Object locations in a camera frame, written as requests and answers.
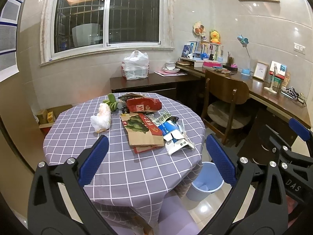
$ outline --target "white plastic shopping bag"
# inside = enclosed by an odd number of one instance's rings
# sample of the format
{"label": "white plastic shopping bag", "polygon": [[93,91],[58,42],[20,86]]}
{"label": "white plastic shopping bag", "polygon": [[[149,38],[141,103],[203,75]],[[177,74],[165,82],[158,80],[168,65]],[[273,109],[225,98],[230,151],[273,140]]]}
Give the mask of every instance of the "white plastic shopping bag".
{"label": "white plastic shopping bag", "polygon": [[111,126],[111,110],[106,103],[100,103],[99,113],[90,117],[91,125],[96,133],[103,132]]}
{"label": "white plastic shopping bag", "polygon": [[122,62],[124,76],[127,80],[144,79],[149,73],[149,57],[147,53],[135,50]]}

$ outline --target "blue and white package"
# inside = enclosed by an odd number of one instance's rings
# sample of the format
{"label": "blue and white package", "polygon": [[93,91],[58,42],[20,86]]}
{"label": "blue and white package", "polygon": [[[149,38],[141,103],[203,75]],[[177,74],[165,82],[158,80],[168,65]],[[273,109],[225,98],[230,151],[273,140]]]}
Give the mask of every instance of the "blue and white package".
{"label": "blue and white package", "polygon": [[194,144],[187,140],[187,135],[183,122],[174,124],[172,121],[165,121],[158,126],[163,133],[163,138],[166,141],[165,147],[169,155],[180,150],[185,145],[189,145],[194,149]]}

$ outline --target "pink box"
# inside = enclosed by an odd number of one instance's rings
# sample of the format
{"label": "pink box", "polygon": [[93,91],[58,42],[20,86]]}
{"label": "pink box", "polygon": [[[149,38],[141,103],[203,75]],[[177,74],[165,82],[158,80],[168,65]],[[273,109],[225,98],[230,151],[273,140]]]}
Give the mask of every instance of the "pink box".
{"label": "pink box", "polygon": [[219,62],[204,62],[203,66],[206,66],[206,67],[213,67],[213,66],[221,67],[222,64],[219,63]]}

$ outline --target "blue desk lamp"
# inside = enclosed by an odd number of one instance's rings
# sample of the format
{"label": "blue desk lamp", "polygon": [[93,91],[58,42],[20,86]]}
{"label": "blue desk lamp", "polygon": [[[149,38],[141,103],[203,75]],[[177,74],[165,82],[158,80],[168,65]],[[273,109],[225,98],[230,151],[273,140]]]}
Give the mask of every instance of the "blue desk lamp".
{"label": "blue desk lamp", "polygon": [[237,39],[240,41],[242,46],[246,48],[248,56],[249,56],[249,66],[247,69],[243,69],[241,74],[245,76],[250,76],[250,63],[251,63],[251,57],[247,48],[247,45],[249,44],[248,38],[244,38],[242,35],[238,36]]}

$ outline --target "chair seat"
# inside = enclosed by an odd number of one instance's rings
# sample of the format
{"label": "chair seat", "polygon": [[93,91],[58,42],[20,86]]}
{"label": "chair seat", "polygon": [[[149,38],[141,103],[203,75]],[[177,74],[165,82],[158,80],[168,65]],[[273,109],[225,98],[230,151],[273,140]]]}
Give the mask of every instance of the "chair seat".
{"label": "chair seat", "polygon": [[[208,107],[208,116],[218,125],[227,127],[230,104],[221,100],[212,103]],[[236,105],[232,129],[246,126],[251,120],[251,115],[245,112],[242,105]]]}
{"label": "chair seat", "polygon": [[[134,235],[130,228],[111,220],[106,221],[118,235]],[[158,222],[161,235],[197,235],[200,232],[174,190],[165,195]]]}

